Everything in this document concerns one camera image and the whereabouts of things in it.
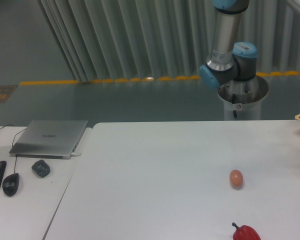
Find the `laptop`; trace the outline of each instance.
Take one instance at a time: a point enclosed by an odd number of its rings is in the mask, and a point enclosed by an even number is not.
[[[16,157],[70,159],[87,123],[85,120],[33,120],[9,153]]]

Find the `yellow floor line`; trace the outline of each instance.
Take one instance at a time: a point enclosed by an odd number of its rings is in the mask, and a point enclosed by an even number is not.
[[[270,73],[266,72],[257,72],[256,75],[260,77],[271,77],[271,76],[298,76],[300,73],[298,71],[286,71],[286,72],[279,72],[273,71]],[[200,80],[201,78],[198,75],[192,76],[176,76],[175,78],[169,76],[162,76],[158,78],[158,81],[176,81],[176,80]],[[111,78],[99,80],[94,79],[90,81],[91,84],[100,84],[100,83],[129,83],[129,82],[150,82],[154,81],[153,77],[145,77],[145,78],[131,78],[130,80],[126,78],[117,78],[115,80]],[[78,84],[77,80],[55,80],[55,81],[22,81],[19,85],[52,85],[52,84]]]

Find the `brown egg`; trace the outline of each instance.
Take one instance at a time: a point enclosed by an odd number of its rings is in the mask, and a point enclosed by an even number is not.
[[[240,188],[244,183],[244,176],[239,170],[232,170],[230,172],[230,182],[235,188]]]

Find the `power cord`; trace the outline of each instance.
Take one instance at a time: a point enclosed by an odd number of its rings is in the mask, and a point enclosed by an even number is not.
[[[5,127],[15,127],[15,125],[8,124],[8,125],[5,125],[5,126],[1,127],[0,130],[3,129],[3,128],[5,128]]]
[[[8,125],[5,125],[5,126],[1,127],[0,130],[3,129],[3,128],[5,128],[5,127],[15,127],[15,125],[8,124]],[[13,141],[12,141],[12,147],[14,146],[14,142],[15,142],[16,136],[17,136],[19,133],[22,133],[24,130],[26,130],[26,128],[23,129],[22,131],[18,132],[16,135],[14,135],[14,138],[13,138]],[[15,156],[14,171],[13,171],[14,174],[16,173],[16,165],[17,165],[17,156]]]

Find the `blue joint cap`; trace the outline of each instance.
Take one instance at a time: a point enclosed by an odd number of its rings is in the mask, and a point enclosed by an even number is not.
[[[221,10],[227,10],[231,8],[237,0],[212,0],[212,4]]]
[[[234,44],[233,54],[242,58],[254,59],[258,56],[258,50],[252,43],[240,41]]]
[[[216,77],[211,73],[211,71],[205,65],[202,65],[200,67],[200,77],[202,81],[208,86],[208,88],[217,89],[220,87],[220,84],[216,79]]]

